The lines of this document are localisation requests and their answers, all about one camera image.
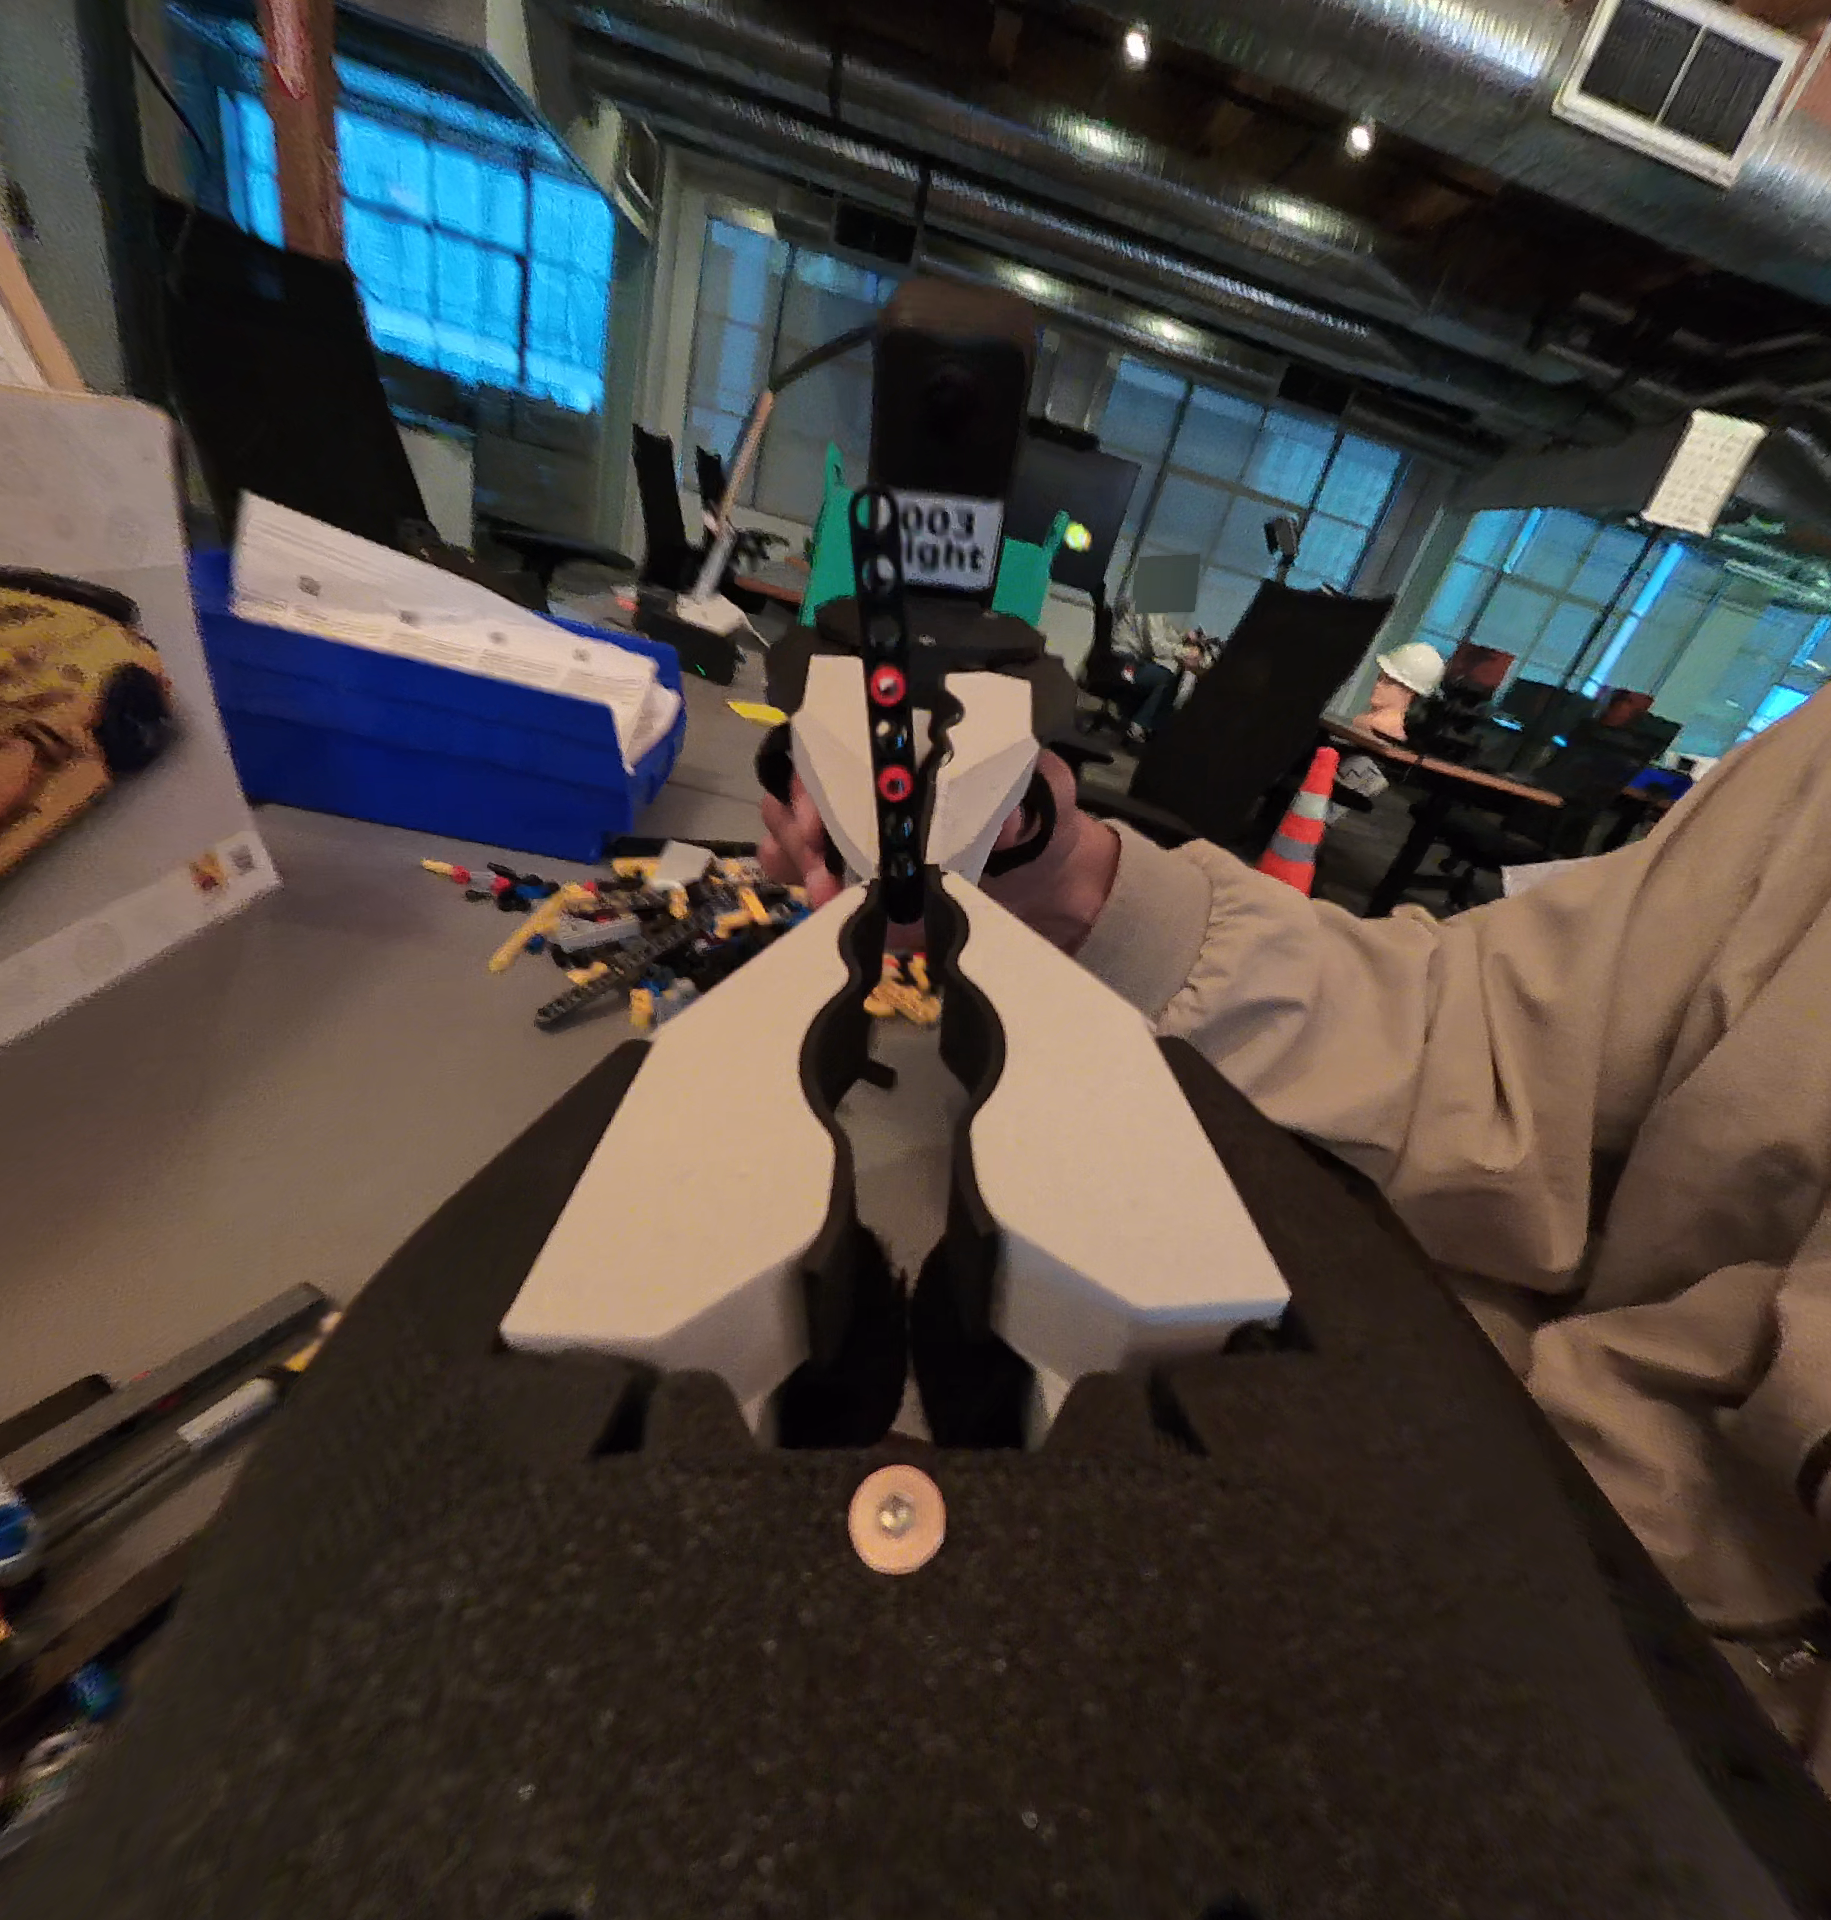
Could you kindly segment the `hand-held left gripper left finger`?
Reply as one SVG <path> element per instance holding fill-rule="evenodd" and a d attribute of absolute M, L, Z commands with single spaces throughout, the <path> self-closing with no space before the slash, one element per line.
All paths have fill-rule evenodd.
<path fill-rule="evenodd" d="M 718 1378 L 745 1422 L 842 1340 L 873 890 L 851 885 L 676 1018 L 499 1322 L 515 1352 Z"/>

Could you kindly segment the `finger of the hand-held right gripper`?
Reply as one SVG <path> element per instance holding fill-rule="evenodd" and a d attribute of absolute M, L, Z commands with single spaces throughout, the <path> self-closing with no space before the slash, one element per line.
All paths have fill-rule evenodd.
<path fill-rule="evenodd" d="M 928 865 L 984 873 L 1007 818 L 1021 805 L 1040 741 L 1031 688 L 989 668 L 942 682 L 939 760 L 929 783 Z"/>
<path fill-rule="evenodd" d="M 808 664 L 789 735 L 794 773 L 817 808 L 830 851 L 846 876 L 873 881 L 879 823 L 861 664 Z"/>

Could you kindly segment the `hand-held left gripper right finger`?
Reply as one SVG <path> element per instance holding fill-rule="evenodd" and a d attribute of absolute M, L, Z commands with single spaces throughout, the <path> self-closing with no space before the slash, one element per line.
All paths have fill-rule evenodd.
<path fill-rule="evenodd" d="M 967 879 L 935 876 L 951 1137 L 946 1286 L 1015 1361 L 1017 1423 L 1287 1325 L 1289 1293 L 1152 1024 Z"/>

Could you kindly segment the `dark toy beam red pins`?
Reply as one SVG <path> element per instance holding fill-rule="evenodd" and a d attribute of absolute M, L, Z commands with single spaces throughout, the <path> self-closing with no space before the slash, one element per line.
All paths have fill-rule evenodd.
<path fill-rule="evenodd" d="M 928 897 L 928 789 L 911 684 L 901 503 L 889 490 L 866 486 L 851 497 L 849 544 L 868 712 L 879 902 L 891 925 L 916 925 Z"/>

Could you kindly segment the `black grey toy brick chassis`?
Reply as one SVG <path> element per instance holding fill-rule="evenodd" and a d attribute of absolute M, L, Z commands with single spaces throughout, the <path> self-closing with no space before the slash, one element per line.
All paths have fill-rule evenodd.
<path fill-rule="evenodd" d="M 0 1423 L 0 1858 L 61 1800 L 235 1452 L 338 1317 L 297 1285 L 122 1386 L 88 1378 Z"/>

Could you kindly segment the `grey desk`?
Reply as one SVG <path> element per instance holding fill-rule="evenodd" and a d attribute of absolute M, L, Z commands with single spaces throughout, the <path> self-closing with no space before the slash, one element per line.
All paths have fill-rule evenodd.
<path fill-rule="evenodd" d="M 379 1324 L 379 1357 L 354 1379 L 354 1413 L 403 1386 L 411 1335 L 433 1340 L 433 1304 L 465 1277 L 465 1252 L 538 1257 L 592 1157 L 582 1084 L 627 1032 L 621 1015 L 555 1037 L 522 1019 L 534 987 L 494 986 L 478 965 L 481 914 L 442 904 L 409 873 L 411 834 L 329 816 L 257 816 L 276 890 L 145 964 L 72 1013 L 0 1048 L 0 1417 L 75 1375 L 133 1372 L 285 1286 L 347 1302 L 411 1229 L 522 1131 L 481 1199 L 431 1229 L 421 1307 Z M 222 1606 L 224 1575 L 273 1583 L 279 1631 L 325 1634 L 325 1596 L 353 1599 L 382 1519 L 426 1493 L 418 1460 L 390 1480 L 379 1452 L 325 1468 L 325 1491 L 274 1474 L 295 1519 L 254 1520 L 247 1485 L 183 1600 Z M 347 1519 L 353 1572 L 301 1594 L 301 1523 Z"/>

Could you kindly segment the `person's right hand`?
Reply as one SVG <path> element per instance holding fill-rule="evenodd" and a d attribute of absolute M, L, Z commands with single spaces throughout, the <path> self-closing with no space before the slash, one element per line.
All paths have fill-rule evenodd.
<path fill-rule="evenodd" d="M 1075 802 L 1068 762 L 1041 749 L 1036 769 L 1052 790 L 1054 829 L 1047 850 L 1006 876 L 984 876 L 979 889 L 1060 952 L 1075 952 L 1096 925 L 1119 868 L 1118 834 Z M 789 800 L 758 797 L 765 873 L 801 885 L 810 908 L 835 901 L 842 881 L 827 868 L 825 829 L 806 785 L 789 782 Z"/>

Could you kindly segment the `black monitor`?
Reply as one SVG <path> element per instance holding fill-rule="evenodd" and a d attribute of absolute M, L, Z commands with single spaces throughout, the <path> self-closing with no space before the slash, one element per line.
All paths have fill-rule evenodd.
<path fill-rule="evenodd" d="M 1104 586 L 1138 479 L 1138 460 L 1035 417 L 1025 423 L 1003 536 L 1052 550 L 1052 583 L 1092 594 Z"/>

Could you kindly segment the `black device box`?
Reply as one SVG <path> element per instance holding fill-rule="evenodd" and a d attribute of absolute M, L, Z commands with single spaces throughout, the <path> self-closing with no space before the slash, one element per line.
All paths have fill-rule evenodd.
<path fill-rule="evenodd" d="M 667 595 L 653 588 L 637 588 L 632 625 L 670 646 L 687 674 L 711 684 L 734 682 L 752 632 L 745 610 L 724 595 Z"/>

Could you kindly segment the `pile of toy brick pieces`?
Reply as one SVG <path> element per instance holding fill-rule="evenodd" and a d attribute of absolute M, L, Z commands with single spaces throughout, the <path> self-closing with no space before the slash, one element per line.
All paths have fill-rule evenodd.
<path fill-rule="evenodd" d="M 653 842 L 566 879 L 435 857 L 418 868 L 509 919 L 486 971 L 538 990 L 543 1035 L 610 1009 L 653 1035 L 810 913 L 802 885 L 766 876 L 737 842 Z"/>

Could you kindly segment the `orange traffic cone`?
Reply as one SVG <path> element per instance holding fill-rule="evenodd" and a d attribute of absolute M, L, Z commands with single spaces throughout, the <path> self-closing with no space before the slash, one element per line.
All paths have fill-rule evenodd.
<path fill-rule="evenodd" d="M 1334 744 L 1317 746 L 1256 862 L 1259 873 L 1280 881 L 1301 897 L 1310 897 L 1315 889 L 1315 862 L 1326 836 L 1336 769 Z"/>

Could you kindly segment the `white paper parts bags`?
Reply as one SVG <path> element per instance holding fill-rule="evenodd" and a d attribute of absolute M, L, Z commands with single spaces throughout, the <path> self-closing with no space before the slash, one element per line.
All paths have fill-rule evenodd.
<path fill-rule="evenodd" d="M 230 610 L 604 706 L 625 769 L 670 735 L 681 709 L 649 657 L 257 494 L 235 503 Z"/>

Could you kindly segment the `blue storage bin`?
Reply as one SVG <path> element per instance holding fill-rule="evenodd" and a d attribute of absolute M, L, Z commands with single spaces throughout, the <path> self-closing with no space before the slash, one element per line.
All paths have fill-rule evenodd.
<path fill-rule="evenodd" d="M 674 699 L 672 730 L 625 769 L 609 709 L 242 620 L 219 547 L 196 547 L 187 572 L 251 802 L 592 862 L 637 828 L 681 752 L 684 667 L 659 639 L 562 620 L 646 662 Z"/>

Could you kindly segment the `large paned window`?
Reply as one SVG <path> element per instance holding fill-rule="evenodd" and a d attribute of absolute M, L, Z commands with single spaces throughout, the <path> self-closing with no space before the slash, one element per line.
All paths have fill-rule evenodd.
<path fill-rule="evenodd" d="M 599 417 L 616 208 L 486 51 L 336 6 L 343 252 L 371 345 Z"/>

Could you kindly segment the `yellow car instruction booklet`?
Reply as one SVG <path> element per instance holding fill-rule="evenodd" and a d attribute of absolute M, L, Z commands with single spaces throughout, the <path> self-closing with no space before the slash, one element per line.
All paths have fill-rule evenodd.
<path fill-rule="evenodd" d="M 0 1048 L 276 889 L 147 404 L 0 386 Z"/>

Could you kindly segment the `hanging white sheet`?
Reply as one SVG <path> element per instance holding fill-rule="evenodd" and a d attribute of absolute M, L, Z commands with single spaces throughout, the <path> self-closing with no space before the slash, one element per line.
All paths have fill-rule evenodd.
<path fill-rule="evenodd" d="M 1763 420 L 1689 412 L 1637 517 L 1654 531 L 1708 538 L 1766 435 Z"/>

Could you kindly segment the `white air vent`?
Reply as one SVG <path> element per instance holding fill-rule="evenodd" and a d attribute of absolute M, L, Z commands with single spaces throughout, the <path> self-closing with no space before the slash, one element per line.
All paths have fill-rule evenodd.
<path fill-rule="evenodd" d="M 1710 3 L 1596 3 L 1551 112 L 1642 159 L 1731 187 L 1779 120 L 1808 45 Z"/>

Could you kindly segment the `silver air duct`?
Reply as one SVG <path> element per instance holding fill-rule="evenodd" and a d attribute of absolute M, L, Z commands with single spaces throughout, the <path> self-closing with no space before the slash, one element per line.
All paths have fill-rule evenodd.
<path fill-rule="evenodd" d="M 919 88 L 1007 124 L 997 150 L 1075 165 L 1209 162 L 1215 109 L 1368 124 L 1451 170 L 1831 309 L 1831 122 L 1799 98 L 1731 187 L 1707 184 L 1551 112 L 1595 5 L 1017 5 L 997 67 L 992 5 L 564 5 L 616 48 L 768 84 L 886 131 Z"/>

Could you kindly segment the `wooden post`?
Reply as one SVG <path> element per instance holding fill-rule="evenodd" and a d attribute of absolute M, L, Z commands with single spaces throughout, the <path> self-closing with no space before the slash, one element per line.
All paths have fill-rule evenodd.
<path fill-rule="evenodd" d="M 336 5 L 257 3 L 263 105 L 274 129 L 282 243 L 346 263 L 336 150 Z"/>

